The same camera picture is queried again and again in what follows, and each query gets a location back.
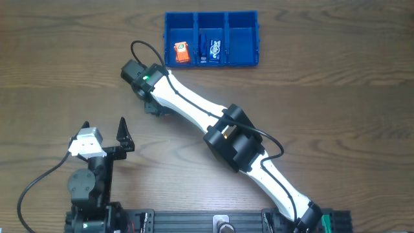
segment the orange package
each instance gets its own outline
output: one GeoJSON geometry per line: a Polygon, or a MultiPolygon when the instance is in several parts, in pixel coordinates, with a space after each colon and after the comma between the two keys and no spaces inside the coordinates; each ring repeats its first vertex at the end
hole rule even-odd
{"type": "Polygon", "coordinates": [[[188,63],[191,61],[190,54],[188,52],[187,42],[178,42],[174,44],[175,61],[177,63],[188,63]]]}

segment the cable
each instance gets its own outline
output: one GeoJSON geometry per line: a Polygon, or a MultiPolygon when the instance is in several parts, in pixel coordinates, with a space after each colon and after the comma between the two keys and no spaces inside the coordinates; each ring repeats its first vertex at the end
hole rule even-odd
{"type": "Polygon", "coordinates": [[[23,216],[21,215],[21,203],[23,201],[24,196],[26,195],[26,193],[30,190],[31,187],[33,187],[37,182],[39,182],[41,179],[45,178],[45,176],[47,176],[48,174],[52,173],[54,170],[58,169],[68,158],[68,156],[71,153],[68,151],[66,153],[66,155],[64,156],[64,158],[56,165],[54,166],[52,169],[50,169],[49,171],[41,174],[38,178],[36,178],[34,181],[32,181],[21,193],[20,197],[19,197],[19,201],[17,202],[17,216],[19,216],[19,220],[21,222],[21,224],[26,228],[27,231],[29,231],[30,233],[34,233],[34,230],[32,230],[27,223],[25,222],[25,220],[23,219],[23,216]]]}
{"type": "Polygon", "coordinates": [[[278,147],[279,147],[279,149],[280,149],[280,153],[278,154],[278,155],[273,155],[273,156],[269,156],[269,157],[267,157],[267,158],[264,158],[264,159],[262,159],[261,161],[260,161],[260,165],[261,165],[261,167],[262,167],[262,169],[269,175],[269,176],[271,176],[271,178],[273,178],[273,180],[275,180],[275,182],[277,182],[277,184],[278,185],[280,185],[280,187],[282,187],[282,189],[286,192],[286,194],[287,194],[287,196],[288,196],[288,198],[290,199],[290,202],[292,203],[292,207],[293,207],[293,213],[294,213],[294,220],[293,220],[293,222],[295,222],[296,221],[296,219],[298,218],[298,213],[297,213],[297,211],[296,211],[296,205],[295,205],[295,202],[293,201],[293,197],[291,196],[291,194],[289,193],[289,191],[286,189],[286,187],[285,186],[283,186],[283,184],[282,183],[280,183],[280,181],[276,178],[276,177],[274,177],[274,175],[272,175],[268,170],[267,170],[267,168],[265,167],[265,165],[263,164],[265,161],[268,161],[268,160],[272,160],[272,159],[276,159],[276,158],[279,158],[279,157],[281,157],[283,154],[284,154],[284,152],[285,152],[285,150],[283,149],[283,146],[282,146],[282,144],[278,141],[278,140],[276,140],[274,137],[272,137],[271,135],[269,135],[268,133],[265,133],[264,131],[261,131],[261,130],[259,130],[259,129],[256,129],[256,128],[254,128],[254,127],[251,127],[251,126],[247,126],[247,125],[245,125],[245,124],[242,124],[242,123],[239,123],[239,122],[236,122],[236,121],[234,121],[234,120],[229,120],[229,119],[227,119],[227,118],[225,118],[225,117],[221,117],[221,116],[217,116],[217,115],[215,115],[215,114],[213,114],[213,113],[211,113],[211,112],[209,112],[209,111],[207,111],[207,110],[205,110],[205,109],[203,109],[202,107],[200,107],[200,106],[198,106],[197,104],[194,104],[191,100],[188,100],[185,96],[183,96],[182,94],[180,94],[175,88],[174,88],[174,86],[173,86],[173,84],[171,83],[171,80],[169,79],[169,72],[167,71],[167,68],[166,68],[166,64],[164,63],[164,60],[162,59],[162,57],[161,57],[161,55],[154,49],[154,47],[152,46],[152,45],[150,45],[150,44],[148,44],[148,43],[146,43],[145,41],[140,41],[140,40],[136,40],[136,41],[133,41],[132,42],[132,44],[131,44],[131,52],[132,52],[132,55],[134,56],[134,58],[135,58],[135,60],[140,64],[140,65],[142,65],[142,63],[141,63],[141,61],[137,58],[137,56],[135,55],[135,52],[134,52],[134,48],[133,48],[133,46],[134,46],[134,44],[135,43],[141,43],[141,44],[143,44],[143,45],[146,45],[146,46],[148,46],[156,55],[157,55],[157,57],[158,57],[158,59],[160,60],[160,62],[161,62],[161,65],[162,65],[162,69],[163,69],[163,75],[165,75],[165,77],[167,78],[167,81],[168,81],[168,83],[169,83],[169,86],[173,89],[173,91],[174,91],[174,93],[176,94],[176,95],[178,95],[179,97],[181,97],[183,100],[185,100],[187,103],[189,103],[189,104],[191,104],[192,106],[194,106],[195,108],[197,108],[198,110],[200,110],[200,111],[202,111],[203,113],[206,113],[209,117],[214,117],[214,118],[216,118],[216,119],[218,119],[218,120],[221,120],[222,122],[224,122],[224,123],[227,123],[227,124],[229,124],[229,125],[235,125],[235,126],[238,126],[238,127],[240,127],[240,128],[242,128],[242,129],[245,129],[245,130],[248,130],[248,131],[251,131],[251,132],[253,132],[253,133],[256,133],[256,134],[260,134],[260,135],[262,135],[262,136],[264,136],[264,137],[266,137],[266,138],[268,138],[268,139],[270,139],[272,142],[274,142],[278,147]]]}

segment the blue tray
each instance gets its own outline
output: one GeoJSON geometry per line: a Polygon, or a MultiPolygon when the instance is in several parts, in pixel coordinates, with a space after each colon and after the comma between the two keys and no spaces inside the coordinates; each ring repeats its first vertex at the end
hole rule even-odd
{"type": "Polygon", "coordinates": [[[255,66],[259,63],[257,11],[166,12],[164,59],[168,67],[255,66]],[[221,40],[219,63],[201,63],[200,35],[207,37],[207,58],[211,39],[221,40]],[[188,44],[191,61],[175,62],[174,44],[188,44]]]}

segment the wooden surface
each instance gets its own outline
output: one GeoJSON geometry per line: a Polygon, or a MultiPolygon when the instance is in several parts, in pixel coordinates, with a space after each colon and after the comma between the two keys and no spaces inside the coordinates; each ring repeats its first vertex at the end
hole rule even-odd
{"type": "MultiPolygon", "coordinates": [[[[283,143],[275,164],[286,178],[321,207],[351,210],[356,232],[414,230],[412,1],[10,0],[0,1],[3,232],[23,232],[17,198],[61,160],[83,121],[110,146],[121,116],[136,151],[115,163],[112,200],[155,210],[274,206],[213,158],[195,126],[145,114],[120,78],[134,39],[163,50],[165,11],[214,10],[259,12],[259,65],[176,77],[212,102],[241,106],[283,143]]],[[[23,215],[33,229],[62,231],[67,179],[84,167],[69,158],[29,191],[23,215]]]]}

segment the wood grain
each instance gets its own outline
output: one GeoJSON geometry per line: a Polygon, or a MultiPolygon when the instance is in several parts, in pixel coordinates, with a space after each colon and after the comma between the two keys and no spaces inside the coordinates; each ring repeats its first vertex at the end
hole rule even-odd
{"type": "MultiPolygon", "coordinates": [[[[177,69],[178,79],[212,102],[241,106],[283,143],[275,164],[287,179],[322,207],[350,210],[355,232],[414,230],[411,1],[42,0],[0,1],[4,232],[24,232],[17,198],[60,161],[83,121],[109,146],[122,116],[136,151],[115,164],[112,200],[155,210],[274,206],[214,159],[195,126],[146,115],[119,78],[134,39],[162,51],[165,11],[214,10],[258,10],[259,65],[177,69]]],[[[84,166],[70,158],[29,191],[23,215],[37,232],[62,232],[67,179],[84,166]]]]}

